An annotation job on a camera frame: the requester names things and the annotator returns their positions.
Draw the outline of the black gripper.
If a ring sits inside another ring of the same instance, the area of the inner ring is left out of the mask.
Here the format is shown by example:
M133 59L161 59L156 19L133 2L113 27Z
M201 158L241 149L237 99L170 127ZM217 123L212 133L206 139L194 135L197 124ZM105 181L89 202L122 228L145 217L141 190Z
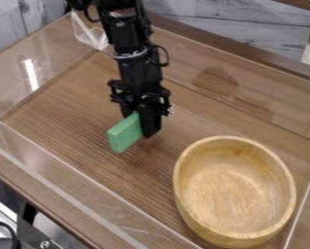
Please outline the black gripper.
M150 138L160 132L161 115L168 116L172 107L170 90L161 84L169 60L161 61L160 48L119 54L114 59L121 78L109 81L111 101L119 104L125 118L138 111L144 136Z

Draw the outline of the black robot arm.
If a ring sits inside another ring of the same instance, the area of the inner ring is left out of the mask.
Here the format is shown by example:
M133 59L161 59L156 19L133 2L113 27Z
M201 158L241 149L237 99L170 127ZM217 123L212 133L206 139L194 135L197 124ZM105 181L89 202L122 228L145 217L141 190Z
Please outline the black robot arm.
M118 64L121 78L110 80L111 101L119 104L125 118L140 114L145 138L161 130L161 120L169 116L170 90L161 82L162 68L170 57L161 61L160 52L168 49L152 41L154 34L144 0L67 0L87 20L99 22L113 45L113 58Z

